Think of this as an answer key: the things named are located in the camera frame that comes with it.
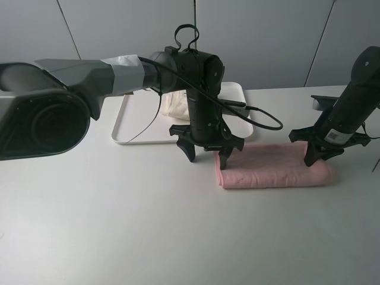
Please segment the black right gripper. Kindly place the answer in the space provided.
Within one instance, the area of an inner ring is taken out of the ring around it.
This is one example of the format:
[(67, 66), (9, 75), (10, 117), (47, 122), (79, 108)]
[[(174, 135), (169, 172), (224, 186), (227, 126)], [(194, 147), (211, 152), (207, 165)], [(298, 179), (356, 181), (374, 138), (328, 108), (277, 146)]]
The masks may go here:
[(327, 161), (344, 153), (344, 148), (357, 144), (366, 146), (371, 139), (366, 134), (357, 133), (351, 126), (342, 126), (341, 119), (331, 116), (330, 108), (320, 111), (321, 115), (313, 126), (293, 129), (289, 134), (291, 142), (306, 141), (307, 149), (304, 162), (307, 167), (316, 161)]

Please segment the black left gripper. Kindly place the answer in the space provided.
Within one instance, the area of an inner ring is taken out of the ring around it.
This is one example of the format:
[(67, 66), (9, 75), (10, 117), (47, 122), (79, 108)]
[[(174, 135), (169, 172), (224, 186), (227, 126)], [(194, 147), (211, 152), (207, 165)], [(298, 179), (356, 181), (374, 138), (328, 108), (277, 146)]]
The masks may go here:
[(243, 150), (245, 140), (228, 131), (220, 107), (195, 89), (186, 90), (189, 124), (172, 125), (171, 136), (190, 162), (195, 159), (195, 145), (206, 151), (219, 151), (220, 170), (224, 170), (233, 149)]

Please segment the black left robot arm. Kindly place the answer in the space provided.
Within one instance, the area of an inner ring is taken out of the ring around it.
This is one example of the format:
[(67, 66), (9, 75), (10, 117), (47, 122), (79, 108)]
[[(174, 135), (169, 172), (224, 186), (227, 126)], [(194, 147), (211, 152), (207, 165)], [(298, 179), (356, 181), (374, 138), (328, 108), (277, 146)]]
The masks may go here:
[(189, 160), (195, 147), (216, 151), (224, 169), (244, 140), (222, 117), (230, 105), (218, 98), (224, 65), (218, 56), (167, 47), (150, 59), (136, 55), (107, 60), (42, 59), (1, 65), (1, 159), (64, 153), (98, 120), (104, 99), (142, 89), (158, 94), (185, 90), (190, 122), (170, 135)]

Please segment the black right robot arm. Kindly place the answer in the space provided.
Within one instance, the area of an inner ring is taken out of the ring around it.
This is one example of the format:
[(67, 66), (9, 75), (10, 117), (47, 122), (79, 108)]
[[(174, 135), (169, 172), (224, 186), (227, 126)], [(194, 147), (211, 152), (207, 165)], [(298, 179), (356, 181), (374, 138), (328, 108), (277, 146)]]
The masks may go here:
[(379, 108), (379, 47), (370, 46), (359, 55), (341, 96), (311, 97), (320, 117), (313, 126), (293, 129), (289, 134), (293, 143), (308, 143), (304, 158), (308, 167), (343, 154), (345, 148), (367, 146), (372, 138), (357, 130)]

